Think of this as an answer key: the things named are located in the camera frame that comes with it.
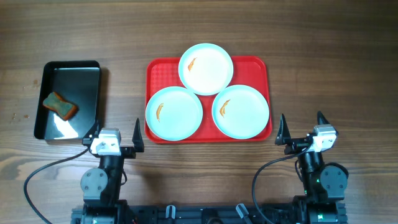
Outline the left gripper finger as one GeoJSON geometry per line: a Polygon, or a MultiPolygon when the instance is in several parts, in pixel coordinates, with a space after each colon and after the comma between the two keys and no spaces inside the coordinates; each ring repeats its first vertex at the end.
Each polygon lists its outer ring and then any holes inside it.
{"type": "Polygon", "coordinates": [[[100,121],[96,120],[88,132],[83,136],[82,145],[91,145],[94,138],[97,138],[100,132],[100,121]]]}
{"type": "Polygon", "coordinates": [[[136,122],[134,125],[132,143],[134,145],[135,152],[144,152],[144,141],[143,141],[142,134],[141,134],[139,118],[136,119],[136,122]]]}

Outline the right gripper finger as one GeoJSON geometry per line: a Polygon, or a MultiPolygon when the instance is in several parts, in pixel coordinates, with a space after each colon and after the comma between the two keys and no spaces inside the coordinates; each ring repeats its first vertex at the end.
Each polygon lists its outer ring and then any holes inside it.
{"type": "Polygon", "coordinates": [[[330,124],[330,122],[325,118],[325,116],[321,111],[317,112],[317,123],[318,125],[330,124]]]}
{"type": "Polygon", "coordinates": [[[291,144],[292,138],[290,135],[289,128],[286,123],[286,119],[284,114],[281,114],[279,121],[279,130],[277,133],[277,137],[275,139],[275,145],[287,145],[291,144]]]}

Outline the orange green sponge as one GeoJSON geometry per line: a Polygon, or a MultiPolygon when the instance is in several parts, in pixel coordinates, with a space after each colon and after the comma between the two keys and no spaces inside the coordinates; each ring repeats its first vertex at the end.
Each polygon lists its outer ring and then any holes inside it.
{"type": "Polygon", "coordinates": [[[50,93],[42,104],[45,108],[58,114],[64,121],[68,121],[78,112],[77,105],[66,101],[56,92],[50,93]]]}

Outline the white plate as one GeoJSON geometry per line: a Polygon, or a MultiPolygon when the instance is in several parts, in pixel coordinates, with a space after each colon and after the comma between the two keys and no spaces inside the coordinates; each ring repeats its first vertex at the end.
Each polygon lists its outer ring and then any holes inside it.
{"type": "Polygon", "coordinates": [[[180,86],[170,86],[156,92],[146,106],[149,129],[166,141],[190,137],[203,119],[203,107],[196,94],[180,86]]]}
{"type": "Polygon", "coordinates": [[[247,85],[232,85],[219,92],[211,114],[216,127],[233,139],[251,139],[269,124],[270,108],[265,97],[247,85]]]}
{"type": "Polygon", "coordinates": [[[231,56],[216,44],[196,44],[183,53],[178,63],[180,81],[197,95],[219,93],[229,85],[233,74],[231,56]]]}

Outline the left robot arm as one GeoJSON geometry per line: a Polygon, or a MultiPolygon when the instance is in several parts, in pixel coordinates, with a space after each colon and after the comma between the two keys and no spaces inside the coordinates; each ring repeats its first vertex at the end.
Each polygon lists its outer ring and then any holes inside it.
{"type": "Polygon", "coordinates": [[[97,121],[85,134],[82,145],[99,159],[99,166],[86,171],[81,177],[83,207],[72,210],[74,224],[135,223],[136,216],[126,200],[119,198],[121,186],[127,182],[124,160],[134,159],[144,152],[140,122],[137,119],[132,146],[121,145],[118,128],[100,128],[97,121]]]}

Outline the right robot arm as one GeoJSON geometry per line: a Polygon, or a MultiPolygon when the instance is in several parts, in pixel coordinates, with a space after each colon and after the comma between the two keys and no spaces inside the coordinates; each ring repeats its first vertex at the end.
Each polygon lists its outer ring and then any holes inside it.
{"type": "Polygon", "coordinates": [[[348,170],[335,162],[326,163],[322,153],[330,150],[338,131],[317,113],[317,125],[303,138],[292,138],[284,115],[280,116],[275,144],[285,146],[284,154],[297,158],[295,163],[305,195],[295,196],[289,208],[290,223],[345,223],[345,198],[348,170]]]}

